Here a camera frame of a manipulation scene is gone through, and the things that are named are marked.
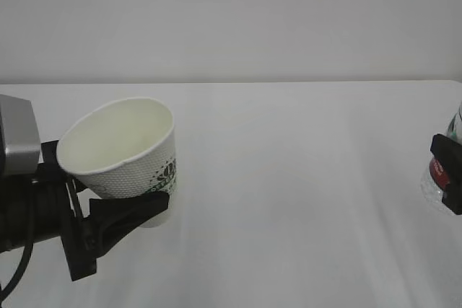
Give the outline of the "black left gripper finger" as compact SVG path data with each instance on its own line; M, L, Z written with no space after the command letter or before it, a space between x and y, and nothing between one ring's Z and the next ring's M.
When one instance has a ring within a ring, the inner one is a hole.
M130 198L91 199L92 251L96 256L109 252L125 236L168 209L166 192L145 193Z

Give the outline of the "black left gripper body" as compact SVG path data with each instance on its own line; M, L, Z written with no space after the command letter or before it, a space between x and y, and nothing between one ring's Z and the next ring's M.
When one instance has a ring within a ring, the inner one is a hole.
M32 181L34 242L60 238L71 280L78 281L96 273L97 261L84 245L79 183L60 168L57 144L57 140L41 144L43 162Z

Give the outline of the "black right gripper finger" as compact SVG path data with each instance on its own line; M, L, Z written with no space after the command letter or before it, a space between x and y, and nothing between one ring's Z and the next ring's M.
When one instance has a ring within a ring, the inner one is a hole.
M447 184L443 192L442 203L455 215L461 215L461 186L455 183Z
M461 144L442 134L432 137L430 151L452 182L461 184Z

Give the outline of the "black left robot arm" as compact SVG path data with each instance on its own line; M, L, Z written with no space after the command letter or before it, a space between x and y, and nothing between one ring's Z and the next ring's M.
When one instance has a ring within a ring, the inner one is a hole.
M56 147L56 141L43 143L43 162L34 173L1 179L1 251L23 249L8 289L22 279L34 244L60 238L69 274L77 281L94 275L98 258L169 205L165 191L91 198L84 216L77 195L86 187L59 167Z

